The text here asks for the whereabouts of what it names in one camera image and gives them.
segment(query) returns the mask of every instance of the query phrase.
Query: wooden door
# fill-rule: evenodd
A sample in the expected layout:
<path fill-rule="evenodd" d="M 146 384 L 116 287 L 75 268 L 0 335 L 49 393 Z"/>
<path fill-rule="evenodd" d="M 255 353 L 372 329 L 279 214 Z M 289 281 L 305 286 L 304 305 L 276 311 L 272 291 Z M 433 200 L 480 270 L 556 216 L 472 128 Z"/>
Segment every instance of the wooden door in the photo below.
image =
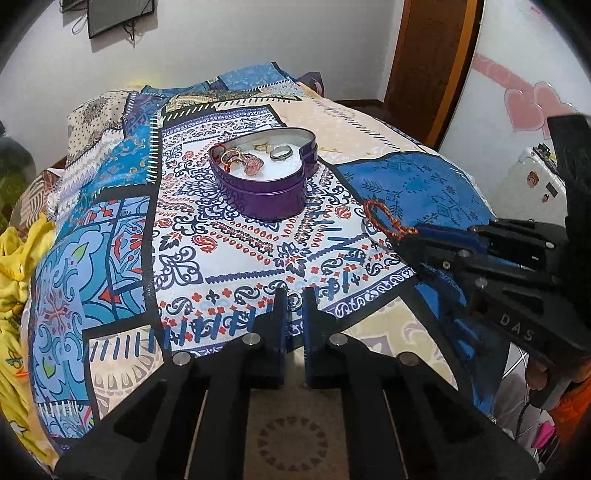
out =
<path fill-rule="evenodd" d="M 404 0 L 384 120 L 429 147 L 443 139 L 474 53 L 484 0 Z"/>

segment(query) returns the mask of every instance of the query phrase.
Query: yellow fabric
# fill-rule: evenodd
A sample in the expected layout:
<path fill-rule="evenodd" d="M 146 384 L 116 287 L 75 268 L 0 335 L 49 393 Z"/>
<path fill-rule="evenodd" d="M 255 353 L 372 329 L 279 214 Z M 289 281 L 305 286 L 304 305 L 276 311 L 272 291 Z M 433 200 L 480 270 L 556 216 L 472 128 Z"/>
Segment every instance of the yellow fabric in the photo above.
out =
<path fill-rule="evenodd" d="M 34 410 L 20 326 L 13 317 L 22 312 L 29 279 L 54 240 L 54 223 L 43 214 L 26 242 L 18 238 L 14 227 L 0 235 L 0 408 L 22 444 L 46 465 L 54 465 L 57 455 Z"/>
<path fill-rule="evenodd" d="M 39 260 L 56 239 L 55 223 L 42 213 L 22 242 L 13 226 L 0 235 L 0 319 L 22 312 L 28 298 L 29 279 Z"/>

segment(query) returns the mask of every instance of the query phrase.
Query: white powder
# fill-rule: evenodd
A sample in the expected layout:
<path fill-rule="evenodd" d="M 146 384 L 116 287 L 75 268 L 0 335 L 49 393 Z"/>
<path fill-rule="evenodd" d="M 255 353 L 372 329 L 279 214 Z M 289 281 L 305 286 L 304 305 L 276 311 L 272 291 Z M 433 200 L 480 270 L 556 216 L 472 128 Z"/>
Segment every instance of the white powder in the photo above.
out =
<path fill-rule="evenodd" d="M 300 148 L 292 144 L 281 144 L 278 146 L 289 145 L 293 152 L 291 157 L 285 160 L 272 160 L 267 152 L 258 152 L 254 149 L 245 150 L 243 153 L 250 153 L 259 157 L 265 164 L 259 170 L 259 173 L 254 177 L 249 177 L 244 173 L 244 165 L 240 163 L 233 163 L 230 167 L 230 175 L 238 177 L 239 179 L 248 179 L 254 181 L 277 180 L 283 179 L 297 172 L 301 167 Z"/>

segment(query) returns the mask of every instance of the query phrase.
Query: purple tin box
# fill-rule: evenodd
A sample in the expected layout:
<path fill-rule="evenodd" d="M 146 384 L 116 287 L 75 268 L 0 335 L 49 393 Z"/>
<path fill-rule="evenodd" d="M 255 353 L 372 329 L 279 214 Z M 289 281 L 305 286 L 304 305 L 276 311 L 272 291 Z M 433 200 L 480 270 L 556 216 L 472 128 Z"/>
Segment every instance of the purple tin box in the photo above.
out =
<path fill-rule="evenodd" d="M 261 181 L 235 177 L 220 166 L 218 155 L 223 151 L 220 145 L 225 151 L 236 147 L 248 151 L 254 145 L 265 142 L 273 145 L 301 145 L 300 169 L 287 177 Z M 316 136 L 303 128 L 262 130 L 215 145 L 209 150 L 209 164 L 224 199 L 244 216 L 264 222 L 276 222 L 301 213 L 306 206 L 306 180 L 316 172 L 317 161 Z"/>

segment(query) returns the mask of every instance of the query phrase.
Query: white wall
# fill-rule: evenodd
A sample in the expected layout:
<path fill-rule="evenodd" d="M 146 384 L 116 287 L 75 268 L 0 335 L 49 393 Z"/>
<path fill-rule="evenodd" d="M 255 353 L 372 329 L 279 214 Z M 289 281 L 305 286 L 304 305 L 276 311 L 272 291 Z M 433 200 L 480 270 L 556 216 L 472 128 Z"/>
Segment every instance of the white wall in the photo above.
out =
<path fill-rule="evenodd" d="M 275 60 L 295 76 L 322 72 L 332 99 L 381 98 L 402 1 L 163 0 L 134 48 L 122 28 L 73 35 L 56 0 L 0 72 L 0 118 L 40 171 L 66 155 L 68 114 L 109 89 L 191 85 Z"/>
<path fill-rule="evenodd" d="M 591 82 L 578 59 L 530 0 L 488 0 L 476 51 L 531 85 L 547 82 L 563 103 L 591 113 Z M 440 152 L 472 174 L 491 196 L 542 130 L 514 132 L 504 104 L 505 88 L 471 70 Z"/>

